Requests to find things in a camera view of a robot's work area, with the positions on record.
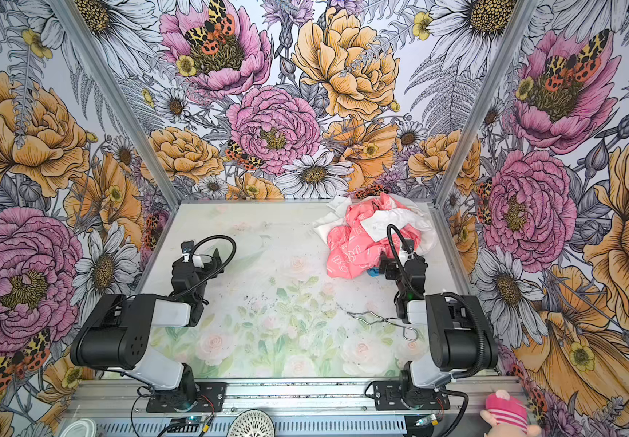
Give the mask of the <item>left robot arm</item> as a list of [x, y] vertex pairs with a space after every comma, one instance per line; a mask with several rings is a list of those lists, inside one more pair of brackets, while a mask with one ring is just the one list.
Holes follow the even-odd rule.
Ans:
[[167, 358], [150, 345], [154, 328], [194, 328], [205, 308], [205, 287], [225, 272], [236, 256], [236, 241], [214, 235], [196, 243], [185, 241], [172, 264], [167, 295], [106, 295], [96, 303], [72, 342], [76, 366], [119, 373], [141, 382], [149, 391], [148, 411], [218, 412], [223, 383], [200, 387], [191, 366]]

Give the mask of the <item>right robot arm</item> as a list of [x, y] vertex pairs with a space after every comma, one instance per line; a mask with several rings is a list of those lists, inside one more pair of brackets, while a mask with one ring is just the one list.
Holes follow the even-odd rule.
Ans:
[[409, 360], [397, 386], [374, 384], [381, 408], [408, 410], [447, 408], [447, 386], [476, 376], [498, 364], [498, 346], [476, 296], [452, 291], [426, 293], [426, 259], [415, 253], [413, 240], [389, 224], [390, 253], [383, 253], [378, 271], [397, 287], [394, 304], [402, 327], [418, 337], [425, 331], [427, 354]]

